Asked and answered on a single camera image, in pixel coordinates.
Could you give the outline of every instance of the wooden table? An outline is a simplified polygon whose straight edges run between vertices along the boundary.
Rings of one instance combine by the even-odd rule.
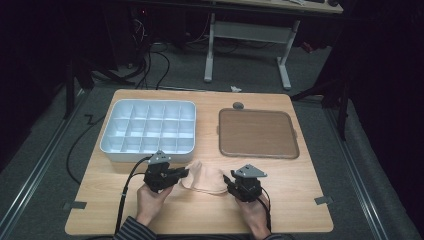
[[[193,161],[223,170],[236,170],[247,163],[268,174],[261,178],[272,204],[273,232],[329,232],[333,223],[325,204],[315,198],[323,196],[314,166],[300,129],[290,98],[283,94],[180,92],[153,90],[118,90],[111,102],[119,99],[188,100],[196,104],[196,145]],[[294,160],[231,158],[218,148],[218,113],[242,102],[245,109],[287,112],[297,133],[300,156]],[[65,230],[71,235],[113,234],[120,194],[134,163],[116,163],[100,150],[100,140],[107,121],[97,139],[93,154],[75,201],[87,202],[85,209],[72,209]],[[172,164],[172,167],[186,164]],[[146,169],[143,163],[140,171]],[[129,186],[123,220],[136,213],[136,190],[143,176],[134,177]],[[213,196],[187,190],[177,184],[167,198],[160,215],[150,225],[159,234],[232,234],[247,233],[239,208],[230,194]]]

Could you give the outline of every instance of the small round object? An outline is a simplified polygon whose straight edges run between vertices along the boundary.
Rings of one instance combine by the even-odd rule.
[[[233,103],[233,108],[237,109],[237,110],[241,110],[241,109],[244,108],[244,105],[241,102],[235,102],[235,103]]]

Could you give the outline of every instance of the brown tray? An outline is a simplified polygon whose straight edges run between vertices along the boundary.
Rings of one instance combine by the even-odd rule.
[[[285,112],[225,108],[219,112],[218,134],[225,156],[299,157],[296,132]]]

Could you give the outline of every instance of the striped sleeve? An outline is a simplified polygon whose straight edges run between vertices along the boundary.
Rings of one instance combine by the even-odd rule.
[[[154,240],[156,233],[148,227],[137,222],[133,217],[128,217],[121,226],[119,232],[113,237],[114,240]]]

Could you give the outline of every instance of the hand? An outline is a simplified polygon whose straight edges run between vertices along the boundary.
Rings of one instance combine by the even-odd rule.
[[[155,193],[146,184],[141,186],[137,191],[137,222],[146,227],[149,226],[150,222],[159,214],[172,188],[173,186]]]
[[[259,196],[259,199],[261,199],[269,209],[269,202],[265,195],[262,194]],[[244,221],[247,226],[249,226],[256,240],[262,240],[271,235],[271,231],[267,228],[265,208],[258,200],[253,202],[242,202],[236,198],[236,202],[241,209]]]

